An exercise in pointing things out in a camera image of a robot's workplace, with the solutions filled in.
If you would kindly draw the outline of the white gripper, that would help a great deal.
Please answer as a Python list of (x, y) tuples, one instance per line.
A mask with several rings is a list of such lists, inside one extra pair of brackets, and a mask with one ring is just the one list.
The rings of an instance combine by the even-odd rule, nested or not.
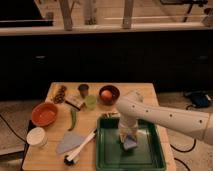
[(136, 118), (121, 115), (118, 124), (119, 137), (125, 140), (127, 137), (137, 139), (138, 121)]

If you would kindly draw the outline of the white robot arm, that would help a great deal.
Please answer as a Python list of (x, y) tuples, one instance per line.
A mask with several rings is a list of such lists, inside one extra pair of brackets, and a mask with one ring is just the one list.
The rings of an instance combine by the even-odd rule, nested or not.
[(137, 139), (138, 120), (142, 119), (180, 132), (213, 146), (213, 114), (148, 105), (138, 91), (130, 91), (116, 102), (120, 113), (119, 137)]

